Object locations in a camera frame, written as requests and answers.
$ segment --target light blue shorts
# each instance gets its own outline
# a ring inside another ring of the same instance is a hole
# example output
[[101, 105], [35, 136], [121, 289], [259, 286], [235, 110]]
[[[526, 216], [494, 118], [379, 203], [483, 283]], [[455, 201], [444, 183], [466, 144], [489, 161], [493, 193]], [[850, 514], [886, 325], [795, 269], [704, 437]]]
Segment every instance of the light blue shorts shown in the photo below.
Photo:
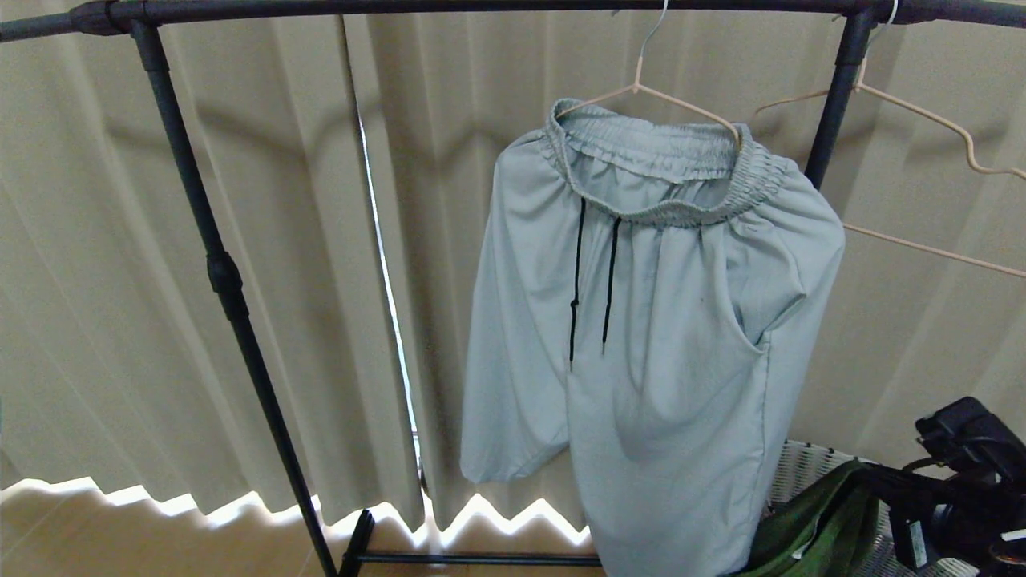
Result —
[[741, 569], [844, 245], [795, 163], [738, 125], [556, 103], [495, 170], [462, 468], [569, 446], [614, 577]]

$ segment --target beige curtain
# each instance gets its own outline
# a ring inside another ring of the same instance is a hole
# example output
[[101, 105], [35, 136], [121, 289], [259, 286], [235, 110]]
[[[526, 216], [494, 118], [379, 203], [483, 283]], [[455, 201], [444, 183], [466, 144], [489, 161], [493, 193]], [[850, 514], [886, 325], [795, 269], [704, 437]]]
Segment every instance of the beige curtain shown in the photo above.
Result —
[[[541, 126], [555, 99], [627, 84], [657, 16], [346, 18], [424, 469], [443, 526], [474, 492], [507, 516], [544, 497], [583, 524], [565, 455], [511, 486], [472, 487], [460, 474], [471, 294], [499, 152]], [[761, 104], [827, 86], [841, 28], [826, 15], [672, 12], [649, 43], [644, 81], [746, 121]], [[873, 47], [867, 81], [968, 125], [984, 163], [1023, 165], [1024, 50], [1018, 30], [893, 27]], [[609, 106], [702, 121], [644, 95]], [[767, 112], [756, 138], [804, 162], [821, 106]], [[870, 97], [853, 99], [823, 192], [854, 224], [1026, 268], [1026, 183], [976, 175], [957, 136]], [[965, 394], [1026, 434], [1024, 348], [1022, 280], [850, 234], [792, 436], [903, 464], [919, 456], [914, 419]]]
[[[4, 20], [73, 5], [0, 5]], [[161, 29], [207, 192], [325, 521], [423, 520], [333, 17]], [[5, 484], [91, 475], [294, 504], [128, 37], [0, 47]]]

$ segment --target black camera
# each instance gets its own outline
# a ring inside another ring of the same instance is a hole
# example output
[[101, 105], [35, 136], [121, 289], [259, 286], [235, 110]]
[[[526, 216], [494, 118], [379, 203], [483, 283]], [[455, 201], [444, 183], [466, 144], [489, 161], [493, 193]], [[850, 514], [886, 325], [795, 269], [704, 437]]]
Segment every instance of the black camera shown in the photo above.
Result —
[[[929, 458], [903, 469], [870, 465], [864, 483], [891, 506], [898, 561], [919, 572], [942, 557], [980, 576], [1026, 577], [1026, 446], [973, 397], [915, 422]], [[944, 479], [912, 472], [937, 465]]]

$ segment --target tiled floor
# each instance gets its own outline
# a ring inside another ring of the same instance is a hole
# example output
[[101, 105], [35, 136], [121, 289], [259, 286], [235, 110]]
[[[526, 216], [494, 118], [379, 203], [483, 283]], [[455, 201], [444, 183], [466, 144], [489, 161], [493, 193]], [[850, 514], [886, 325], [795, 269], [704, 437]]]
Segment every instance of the tiled floor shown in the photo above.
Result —
[[[310, 538], [298, 516], [274, 521], [259, 506], [244, 507], [229, 523], [212, 526], [195, 509], [168, 516], [152, 501], [114, 505], [98, 491], [71, 494], [5, 491], [0, 503], [3, 577], [246, 576], [321, 577]], [[330, 532], [336, 563], [348, 536]], [[436, 550], [432, 539], [422, 548]], [[409, 551], [401, 526], [383, 520], [370, 548]], [[473, 517], [448, 550], [547, 551], [588, 554], [543, 518], [504, 536], [485, 517]], [[598, 569], [520, 567], [425, 567], [366, 565], [362, 577], [538, 576], [597, 577]]]

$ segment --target black drawstring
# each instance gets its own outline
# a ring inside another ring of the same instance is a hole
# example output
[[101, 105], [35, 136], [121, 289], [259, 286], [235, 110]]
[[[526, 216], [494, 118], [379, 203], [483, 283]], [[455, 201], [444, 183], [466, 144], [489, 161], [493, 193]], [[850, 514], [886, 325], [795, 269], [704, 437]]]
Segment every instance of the black drawstring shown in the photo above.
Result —
[[605, 337], [609, 333], [609, 309], [613, 308], [613, 267], [617, 264], [617, 239], [620, 238], [620, 223], [617, 217], [613, 224], [613, 248], [609, 252], [609, 279], [605, 286], [605, 319], [602, 321], [602, 353], [605, 353]]
[[577, 307], [581, 304], [581, 237], [584, 236], [585, 200], [581, 197], [581, 220], [578, 221], [578, 253], [574, 265], [574, 300], [570, 301], [570, 370], [574, 370], [574, 333], [577, 331]]

